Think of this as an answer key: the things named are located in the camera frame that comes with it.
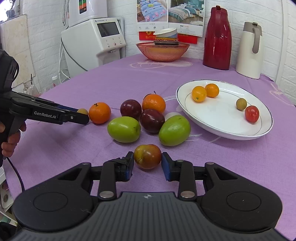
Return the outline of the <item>person's left hand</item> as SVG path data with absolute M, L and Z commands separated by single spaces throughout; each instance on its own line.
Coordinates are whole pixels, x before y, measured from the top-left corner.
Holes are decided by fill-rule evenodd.
M 21 132 L 25 132 L 26 129 L 27 129 L 27 126 L 26 126 L 26 123 L 24 122 L 16 133 L 9 136 L 6 142 L 1 143 L 1 149 L 2 149 L 1 153 L 3 154 L 4 157 L 10 158 L 13 155 L 14 150 L 20 141 Z

